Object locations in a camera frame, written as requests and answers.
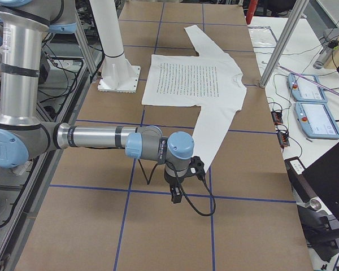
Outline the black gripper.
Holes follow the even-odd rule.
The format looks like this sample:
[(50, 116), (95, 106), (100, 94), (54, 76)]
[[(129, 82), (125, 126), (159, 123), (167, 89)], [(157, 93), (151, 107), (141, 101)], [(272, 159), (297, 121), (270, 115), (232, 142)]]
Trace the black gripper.
[(164, 171), (164, 179), (167, 183), (169, 183), (169, 189), (171, 192), (171, 202), (175, 203), (181, 203), (182, 200), (182, 195), (184, 195), (184, 193), (181, 191), (180, 189), (180, 184), (183, 183), (184, 179), (188, 178), (188, 177), (192, 177), (193, 176), (193, 172), (191, 169), (188, 169), (187, 172), (180, 177), (176, 177), (175, 175), (170, 175), (168, 173), (168, 170), (165, 169)]

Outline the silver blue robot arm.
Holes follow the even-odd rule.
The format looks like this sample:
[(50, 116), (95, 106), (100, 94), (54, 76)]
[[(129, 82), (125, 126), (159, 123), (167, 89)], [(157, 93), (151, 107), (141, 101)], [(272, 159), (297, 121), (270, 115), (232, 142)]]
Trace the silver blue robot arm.
[(74, 1), (0, 1), (0, 18), (0, 167), (17, 167), (46, 152), (68, 147), (123, 149), (131, 158), (164, 165), (171, 200), (179, 203), (185, 196), (183, 180), (196, 172), (194, 140), (188, 133), (165, 137), (155, 126), (73, 126), (37, 118), (42, 35), (76, 31)]

